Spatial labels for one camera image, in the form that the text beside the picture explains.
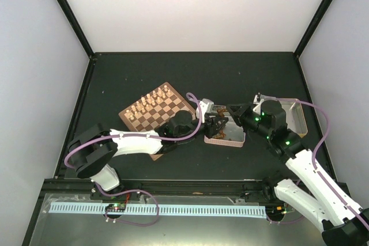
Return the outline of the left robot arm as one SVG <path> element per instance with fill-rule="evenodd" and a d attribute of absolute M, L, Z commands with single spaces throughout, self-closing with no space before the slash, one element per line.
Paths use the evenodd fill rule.
<path fill-rule="evenodd" d="M 190 112 L 179 111 L 162 126 L 145 132 L 107 131 L 98 124 L 70 143 L 64 163 L 75 170 L 79 179 L 90 179 L 110 199 L 118 199 L 123 195 L 124 186 L 116 170 L 108 164 L 113 157 L 166 154 L 197 135 L 212 138 L 227 123 L 225 116 L 205 114 L 193 119 Z"/>

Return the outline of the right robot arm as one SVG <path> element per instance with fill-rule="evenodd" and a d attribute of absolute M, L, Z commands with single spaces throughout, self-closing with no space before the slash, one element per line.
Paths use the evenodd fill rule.
<path fill-rule="evenodd" d="M 262 187 L 263 197 L 281 200 L 309 220 L 326 245 L 363 245 L 368 242 L 368 209 L 347 195 L 320 166 L 315 153 L 299 134 L 288 128 L 287 115 L 278 100 L 259 104 L 229 104 L 235 123 L 266 140 L 272 154 L 282 161 L 307 191 L 291 179 L 279 177 Z"/>

